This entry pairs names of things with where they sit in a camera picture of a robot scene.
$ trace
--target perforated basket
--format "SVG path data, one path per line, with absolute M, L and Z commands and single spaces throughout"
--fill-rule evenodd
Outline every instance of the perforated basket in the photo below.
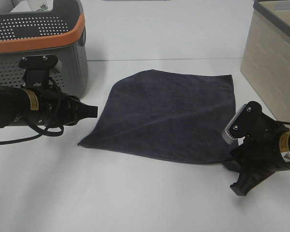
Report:
M 54 0 L 49 12 L 0 14 L 0 85 L 20 87 L 24 56 L 56 55 L 62 63 L 52 73 L 62 91 L 82 97 L 87 85 L 86 29 L 79 0 Z

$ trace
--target orange rim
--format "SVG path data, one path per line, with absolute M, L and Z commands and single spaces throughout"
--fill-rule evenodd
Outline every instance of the orange rim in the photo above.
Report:
M 0 41 L 0 53 L 22 52 L 52 47 L 62 47 L 78 41 L 85 28 L 85 16 L 82 13 L 75 27 L 61 35 L 43 36 L 19 40 Z

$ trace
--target beige storage box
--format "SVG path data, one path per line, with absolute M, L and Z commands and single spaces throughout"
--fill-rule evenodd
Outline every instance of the beige storage box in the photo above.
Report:
M 241 71 L 277 120 L 290 121 L 290 0 L 255 1 Z

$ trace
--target storage box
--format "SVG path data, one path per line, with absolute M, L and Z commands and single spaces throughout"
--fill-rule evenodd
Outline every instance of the storage box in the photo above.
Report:
M 86 29 L 79 0 L 54 0 L 52 11 L 0 14 L 0 85 L 20 87 L 24 56 L 56 55 L 61 90 L 82 97 L 87 86 Z
M 290 1 L 255 1 L 241 71 L 277 120 L 290 121 Z

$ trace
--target white tabletop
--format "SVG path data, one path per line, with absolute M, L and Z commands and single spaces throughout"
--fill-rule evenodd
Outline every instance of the white tabletop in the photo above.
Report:
M 89 60 L 241 58 L 252 0 L 81 0 Z

